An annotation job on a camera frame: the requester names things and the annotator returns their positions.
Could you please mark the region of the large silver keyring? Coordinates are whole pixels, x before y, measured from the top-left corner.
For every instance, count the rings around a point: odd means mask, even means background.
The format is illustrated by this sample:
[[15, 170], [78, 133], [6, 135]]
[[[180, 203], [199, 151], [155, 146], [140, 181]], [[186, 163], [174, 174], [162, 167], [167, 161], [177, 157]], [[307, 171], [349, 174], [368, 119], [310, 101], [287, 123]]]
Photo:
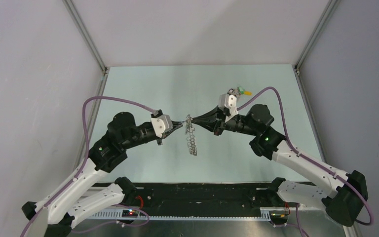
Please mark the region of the large silver keyring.
[[196, 137], [194, 135], [194, 131], [195, 128], [192, 124], [192, 117], [190, 114], [188, 114], [185, 119], [185, 134], [187, 136], [187, 147], [189, 149], [190, 155], [197, 156]]

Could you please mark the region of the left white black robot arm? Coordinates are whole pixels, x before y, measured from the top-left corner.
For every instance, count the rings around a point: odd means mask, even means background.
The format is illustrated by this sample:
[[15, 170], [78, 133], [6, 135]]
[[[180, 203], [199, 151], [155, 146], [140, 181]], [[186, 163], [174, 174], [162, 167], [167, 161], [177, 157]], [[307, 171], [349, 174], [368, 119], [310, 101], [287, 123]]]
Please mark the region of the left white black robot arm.
[[29, 220], [24, 237], [66, 237], [83, 220], [113, 205], [132, 205], [136, 187], [126, 177], [119, 177], [98, 193], [82, 195], [127, 159], [128, 149], [162, 140], [183, 126], [161, 111], [148, 122], [136, 125], [134, 116], [121, 112], [107, 126], [107, 132], [85, 156], [84, 161], [50, 195], [39, 202], [28, 201], [22, 211]]

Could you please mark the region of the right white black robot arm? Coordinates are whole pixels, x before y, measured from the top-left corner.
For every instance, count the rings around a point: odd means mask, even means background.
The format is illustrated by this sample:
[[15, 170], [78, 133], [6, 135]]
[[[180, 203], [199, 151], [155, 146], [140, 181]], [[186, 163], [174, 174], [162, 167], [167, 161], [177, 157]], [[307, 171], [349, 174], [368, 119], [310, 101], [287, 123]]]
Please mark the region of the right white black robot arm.
[[303, 203], [324, 210], [343, 226], [351, 227], [358, 222], [357, 217], [368, 200], [365, 176], [357, 170], [348, 173], [308, 158], [289, 143], [287, 136], [271, 127], [274, 118], [266, 105], [254, 105], [245, 116], [232, 116], [228, 109], [216, 107], [191, 121], [216, 136], [223, 131], [252, 135], [249, 145], [255, 155], [282, 164], [313, 183], [302, 186], [276, 178], [266, 196], [271, 205]]

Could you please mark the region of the bunch of coloured keys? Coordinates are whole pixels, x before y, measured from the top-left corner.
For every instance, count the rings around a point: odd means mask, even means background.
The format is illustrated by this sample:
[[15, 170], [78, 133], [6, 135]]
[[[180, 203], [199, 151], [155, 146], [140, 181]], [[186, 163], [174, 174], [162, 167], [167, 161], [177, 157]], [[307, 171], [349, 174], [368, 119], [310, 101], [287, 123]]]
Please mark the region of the bunch of coloured keys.
[[235, 88], [230, 88], [227, 92], [229, 95], [233, 95], [236, 98], [240, 98], [242, 95], [251, 96], [252, 92], [245, 90], [241, 86], [237, 86]]

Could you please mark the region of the left small circuit board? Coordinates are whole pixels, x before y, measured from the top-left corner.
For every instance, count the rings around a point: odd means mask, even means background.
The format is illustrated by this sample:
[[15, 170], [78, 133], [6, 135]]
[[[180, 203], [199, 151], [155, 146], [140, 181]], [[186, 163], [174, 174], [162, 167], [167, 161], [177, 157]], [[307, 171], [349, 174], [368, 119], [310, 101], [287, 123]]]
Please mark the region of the left small circuit board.
[[139, 217], [139, 211], [132, 209], [124, 209], [121, 214], [122, 218], [137, 218]]

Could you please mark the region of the small circuit board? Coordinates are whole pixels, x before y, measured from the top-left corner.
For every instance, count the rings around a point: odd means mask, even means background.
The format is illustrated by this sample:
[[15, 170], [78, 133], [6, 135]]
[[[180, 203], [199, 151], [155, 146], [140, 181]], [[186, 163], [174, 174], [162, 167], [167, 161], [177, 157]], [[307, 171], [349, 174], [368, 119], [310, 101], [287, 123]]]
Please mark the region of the small circuit board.
[[139, 211], [132, 209], [124, 209], [121, 214], [122, 218], [137, 218], [139, 217]]
[[287, 214], [277, 214], [277, 213], [272, 213], [271, 215], [270, 215], [270, 218], [271, 218], [271, 220], [274, 220], [274, 219], [276, 219], [276, 220], [280, 220], [280, 219], [284, 219], [284, 218], [286, 218], [288, 215]]

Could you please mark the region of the right small circuit board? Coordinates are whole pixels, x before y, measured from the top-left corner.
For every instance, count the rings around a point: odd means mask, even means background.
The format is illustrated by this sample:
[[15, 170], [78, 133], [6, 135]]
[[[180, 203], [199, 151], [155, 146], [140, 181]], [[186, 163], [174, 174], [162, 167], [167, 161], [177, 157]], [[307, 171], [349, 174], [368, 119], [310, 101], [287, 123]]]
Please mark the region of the right small circuit board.
[[284, 219], [284, 218], [286, 218], [288, 215], [287, 214], [277, 214], [277, 213], [272, 213], [271, 215], [270, 215], [270, 218], [271, 218], [271, 220], [274, 220], [274, 219], [276, 219], [276, 220], [280, 220], [280, 219]]

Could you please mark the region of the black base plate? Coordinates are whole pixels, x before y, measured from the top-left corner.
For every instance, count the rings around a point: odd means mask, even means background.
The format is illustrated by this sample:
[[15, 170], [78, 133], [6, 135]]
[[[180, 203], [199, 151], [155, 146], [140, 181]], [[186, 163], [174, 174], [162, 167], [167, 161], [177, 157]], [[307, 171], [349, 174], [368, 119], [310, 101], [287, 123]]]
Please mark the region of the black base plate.
[[259, 217], [261, 208], [285, 208], [268, 183], [135, 183], [120, 202], [151, 217]]

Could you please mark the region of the left aluminium frame post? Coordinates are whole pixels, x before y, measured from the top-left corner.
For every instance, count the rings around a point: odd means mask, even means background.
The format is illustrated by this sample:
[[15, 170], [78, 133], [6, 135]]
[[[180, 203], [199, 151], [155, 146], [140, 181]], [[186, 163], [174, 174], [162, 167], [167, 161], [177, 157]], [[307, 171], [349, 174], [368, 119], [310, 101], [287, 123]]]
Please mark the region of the left aluminium frame post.
[[78, 9], [76, 8], [74, 1], [73, 0], [62, 0], [62, 2], [65, 5], [68, 13], [70, 14], [73, 23], [75, 24], [80, 35], [82, 36], [84, 43], [88, 47], [92, 57], [96, 61], [99, 69], [101, 70], [102, 74], [105, 75], [107, 73], [108, 68], [107, 68], [106, 64], [104, 63], [102, 56], [100, 55], [100, 53], [97, 49], [97, 46], [96, 46], [94, 40], [92, 39], [92, 36], [89, 33], [89, 31], [88, 31], [81, 15], [80, 15]]

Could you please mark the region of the aluminium frame post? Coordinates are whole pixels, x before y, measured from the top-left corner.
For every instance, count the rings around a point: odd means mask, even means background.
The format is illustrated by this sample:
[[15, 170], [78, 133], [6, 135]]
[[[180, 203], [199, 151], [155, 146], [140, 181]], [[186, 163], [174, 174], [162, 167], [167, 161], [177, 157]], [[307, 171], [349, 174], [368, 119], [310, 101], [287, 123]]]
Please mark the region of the aluminium frame post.
[[84, 43], [88, 47], [92, 57], [96, 61], [99, 69], [101, 70], [102, 74], [105, 75], [107, 73], [108, 68], [107, 68], [106, 64], [104, 63], [102, 56], [100, 55], [100, 53], [97, 49], [97, 46], [96, 46], [94, 40], [92, 39], [92, 36], [89, 33], [89, 31], [88, 31], [81, 15], [80, 15], [78, 9], [76, 8], [74, 1], [73, 0], [62, 0], [62, 2], [65, 5], [68, 13], [70, 14], [73, 23], [75, 24], [80, 35], [82, 36]]
[[323, 33], [325, 27], [329, 23], [331, 17], [333, 16], [334, 12], [336, 11], [338, 5], [341, 3], [341, 0], [329, 0], [326, 4], [321, 16], [319, 17], [317, 24], [315, 25], [306, 45], [304, 46], [303, 50], [300, 53], [300, 56], [297, 60], [297, 62], [294, 65], [294, 70], [296, 74], [299, 76], [301, 73], [301, 69], [307, 60], [309, 54], [311, 53], [312, 49], [316, 45], [319, 37]]

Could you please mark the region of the right aluminium frame post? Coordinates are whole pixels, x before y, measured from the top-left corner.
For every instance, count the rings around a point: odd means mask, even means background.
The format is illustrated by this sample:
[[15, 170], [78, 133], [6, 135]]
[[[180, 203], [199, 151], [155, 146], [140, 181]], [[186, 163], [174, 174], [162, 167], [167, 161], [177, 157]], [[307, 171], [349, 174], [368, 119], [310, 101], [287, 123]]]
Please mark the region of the right aluminium frame post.
[[341, 0], [329, 0], [326, 4], [321, 16], [319, 17], [317, 24], [315, 25], [306, 45], [304, 46], [303, 50], [300, 53], [300, 56], [297, 60], [297, 62], [294, 65], [294, 70], [296, 74], [299, 76], [301, 73], [301, 69], [307, 60], [309, 54], [311, 53], [312, 49], [316, 45], [319, 37], [323, 33], [325, 27], [329, 23], [331, 17], [333, 16], [334, 12], [336, 11], [338, 5], [341, 3]]

